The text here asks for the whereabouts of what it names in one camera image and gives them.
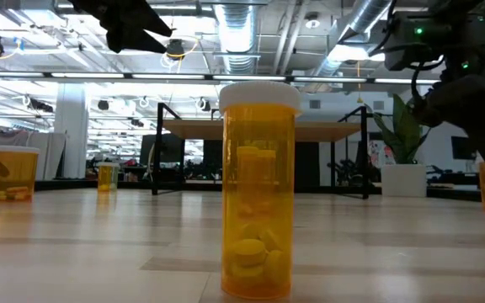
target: column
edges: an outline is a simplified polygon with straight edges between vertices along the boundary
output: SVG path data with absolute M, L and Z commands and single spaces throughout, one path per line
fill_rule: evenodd
M 54 131 L 66 134 L 63 177 L 84 178 L 88 144 L 89 100 L 82 83 L 60 83 Z

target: potted plant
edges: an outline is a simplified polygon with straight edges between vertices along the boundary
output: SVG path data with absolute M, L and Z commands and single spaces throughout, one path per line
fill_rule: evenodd
M 394 94 L 392 115 L 393 130 L 385 125 L 383 116 L 374 113 L 374 120 L 381 129 L 383 141 L 391 149 L 396 164 L 381 169 L 381 186 L 384 196 L 425 197 L 426 167 L 417 164 L 415 156 L 428 133 L 422 135 L 422 126 L 416 121 L 402 98 Z

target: wooden table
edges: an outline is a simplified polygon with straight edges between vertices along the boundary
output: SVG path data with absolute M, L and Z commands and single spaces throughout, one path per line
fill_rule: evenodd
M 224 133 L 220 120 L 164 120 L 163 127 L 181 139 L 222 140 Z M 359 131 L 360 123 L 296 122 L 295 140 L 336 142 Z

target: white planter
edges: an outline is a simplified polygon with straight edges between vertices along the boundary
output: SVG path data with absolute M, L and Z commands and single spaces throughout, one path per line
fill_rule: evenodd
M 395 164 L 381 169 L 382 194 L 386 197 L 425 197 L 426 182 L 424 165 Z

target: wooden floor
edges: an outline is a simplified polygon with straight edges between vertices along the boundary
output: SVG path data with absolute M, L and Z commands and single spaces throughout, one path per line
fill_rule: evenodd
M 290 299 L 483 302 L 474 202 L 296 196 Z M 239 302 L 220 290 L 221 195 L 41 192 L 0 205 L 0 303 Z

